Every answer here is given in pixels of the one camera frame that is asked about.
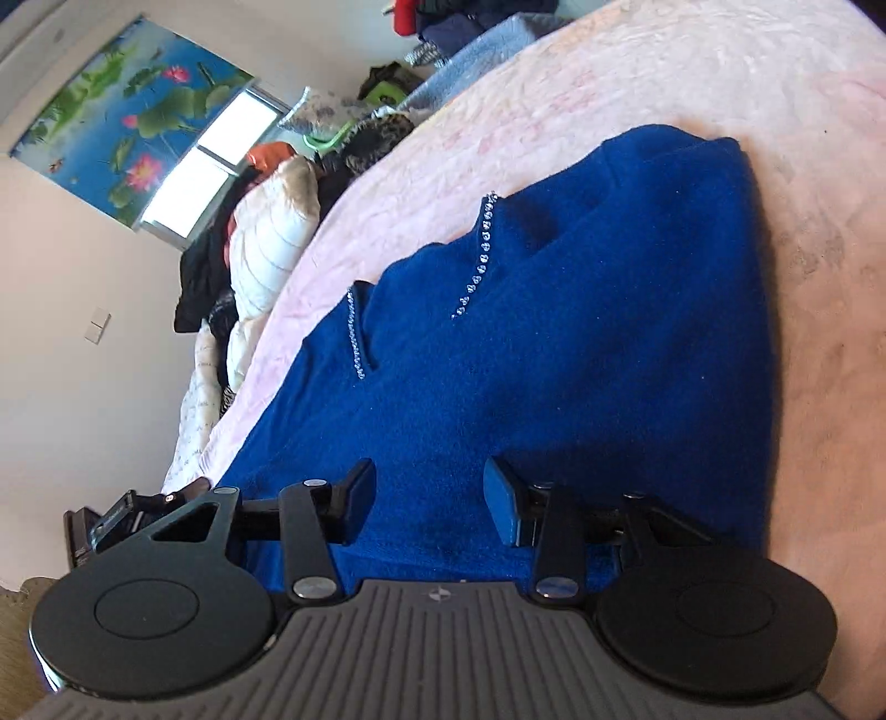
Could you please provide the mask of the blue knit sweater with rhinestones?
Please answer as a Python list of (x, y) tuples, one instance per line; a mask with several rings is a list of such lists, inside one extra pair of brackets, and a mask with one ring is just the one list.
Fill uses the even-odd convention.
[(305, 337), (224, 483), (248, 500), (377, 468), (365, 579), (526, 582), (488, 457), (611, 507), (640, 492), (747, 548), (766, 535), (774, 350), (759, 200), (730, 138), (644, 126), (461, 239), (354, 284)]

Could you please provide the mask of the dark navy clothes pile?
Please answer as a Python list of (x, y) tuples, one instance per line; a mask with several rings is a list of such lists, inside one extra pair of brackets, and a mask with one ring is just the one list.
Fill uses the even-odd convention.
[(422, 42), (430, 42), (446, 59), (517, 13), (546, 13), (559, 9), (557, 0), (475, 0), (474, 2), (414, 3), (413, 19)]

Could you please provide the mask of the white patterned quilt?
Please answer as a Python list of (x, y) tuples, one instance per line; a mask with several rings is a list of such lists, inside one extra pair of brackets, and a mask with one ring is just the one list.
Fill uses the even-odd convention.
[(234, 399), (228, 378), (228, 345), (212, 332), (209, 322), (201, 321), (195, 335), (194, 366), (179, 408), (177, 440), (161, 491), (181, 491), (198, 477), (216, 485), (222, 471), (213, 466), (213, 432)]

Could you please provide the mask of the black garment pile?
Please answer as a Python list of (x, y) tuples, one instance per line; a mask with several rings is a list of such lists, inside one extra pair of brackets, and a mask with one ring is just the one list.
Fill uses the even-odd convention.
[(230, 269), (224, 255), (230, 240), (228, 224), (234, 208), (257, 177), (258, 169), (248, 165), (234, 178), (209, 225), (183, 252), (179, 264), (180, 296), (173, 318), (176, 333), (197, 333), (219, 296), (230, 288)]

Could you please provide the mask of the white quilted puffer jacket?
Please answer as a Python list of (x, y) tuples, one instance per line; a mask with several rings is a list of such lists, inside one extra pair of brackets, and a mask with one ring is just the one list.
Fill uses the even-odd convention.
[(258, 339), (320, 224), (316, 171), (305, 157), (282, 162), (234, 208), (231, 288), (237, 321), (226, 346), (228, 385), (245, 383)]

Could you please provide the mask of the bright window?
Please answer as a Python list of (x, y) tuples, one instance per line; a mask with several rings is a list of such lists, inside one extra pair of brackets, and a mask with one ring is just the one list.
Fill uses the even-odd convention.
[(249, 150), (274, 133), (285, 110), (262, 89), (239, 91), (162, 180), (135, 228), (185, 249), (248, 165)]

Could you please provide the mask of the orange garment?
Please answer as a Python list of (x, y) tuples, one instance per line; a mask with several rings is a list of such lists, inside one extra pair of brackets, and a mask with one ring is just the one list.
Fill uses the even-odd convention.
[(296, 150), (288, 142), (274, 141), (263, 142), (253, 146), (246, 155), (249, 165), (261, 174), (275, 172), (281, 163), (287, 162), (296, 156)]

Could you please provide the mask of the leopard print garment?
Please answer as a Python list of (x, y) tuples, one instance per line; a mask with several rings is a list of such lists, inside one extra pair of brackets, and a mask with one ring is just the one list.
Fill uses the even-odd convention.
[(344, 167), (362, 176), (414, 131), (414, 123), (402, 112), (369, 117), (354, 128), (341, 148)]

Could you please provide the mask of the green plastic item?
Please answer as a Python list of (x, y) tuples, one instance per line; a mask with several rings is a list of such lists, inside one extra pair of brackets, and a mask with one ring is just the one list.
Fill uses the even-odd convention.
[[(363, 117), (362, 120), (373, 116), (375, 111), (386, 110), (386, 108), (396, 108), (406, 97), (407, 95), (394, 84), (382, 83), (378, 85), (378, 87), (375, 87), (375, 89), (370, 91), (363, 99), (359, 99), (365, 100), (367, 104), (373, 107), (373, 112), (371, 112), (369, 116)], [(310, 136), (300, 136), (302, 136), (303, 144), (305, 144), (306, 147), (310, 147), (314, 152), (329, 152), (329, 150), (333, 150), (336, 146), (341, 144), (341, 141), (344, 140), (347, 133), (350, 132), (359, 121), (346, 127), (346, 129), (342, 129), (342, 131), (339, 132), (338, 135), (335, 135), (331, 140), (321, 141), (318, 138), (311, 138)]]

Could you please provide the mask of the floral grey pillow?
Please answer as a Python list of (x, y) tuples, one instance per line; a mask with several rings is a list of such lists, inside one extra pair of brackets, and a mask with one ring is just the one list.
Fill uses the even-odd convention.
[(373, 107), (365, 100), (306, 87), (293, 108), (279, 120), (278, 126), (297, 135), (326, 141), (371, 112)]

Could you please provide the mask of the lotus print roller blind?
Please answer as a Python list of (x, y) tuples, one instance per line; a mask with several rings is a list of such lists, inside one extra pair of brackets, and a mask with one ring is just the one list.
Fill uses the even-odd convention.
[(252, 80), (209, 49), (139, 17), (48, 100), (11, 155), (130, 227)]

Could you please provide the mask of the light blue quilted blanket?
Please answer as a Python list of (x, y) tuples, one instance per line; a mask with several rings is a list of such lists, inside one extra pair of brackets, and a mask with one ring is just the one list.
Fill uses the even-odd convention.
[(419, 125), (491, 70), (568, 24), (568, 18), (551, 13), (515, 13), (460, 49), (396, 110)]

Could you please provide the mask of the pink floral bed blanket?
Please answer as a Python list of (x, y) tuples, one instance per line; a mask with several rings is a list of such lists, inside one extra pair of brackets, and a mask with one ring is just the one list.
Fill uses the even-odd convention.
[(344, 193), (200, 476), (374, 460), (347, 580), (527, 578), (483, 462), (656, 495), (814, 580), (884, 708), (884, 38), (847, 2), (618, 2)]

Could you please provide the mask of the red garment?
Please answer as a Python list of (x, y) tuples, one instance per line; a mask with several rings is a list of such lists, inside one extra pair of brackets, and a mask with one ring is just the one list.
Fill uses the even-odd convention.
[(392, 4), (392, 24), (394, 32), (401, 38), (418, 33), (418, 0), (395, 0)]

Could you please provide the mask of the white wall switch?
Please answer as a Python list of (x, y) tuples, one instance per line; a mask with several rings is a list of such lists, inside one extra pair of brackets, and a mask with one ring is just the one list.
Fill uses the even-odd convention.
[(110, 324), (110, 320), (111, 313), (107, 309), (97, 307), (91, 314), (89, 324), (87, 324), (86, 330), (84, 330), (84, 339), (87, 342), (93, 343), (93, 345), (99, 345), (108, 324)]

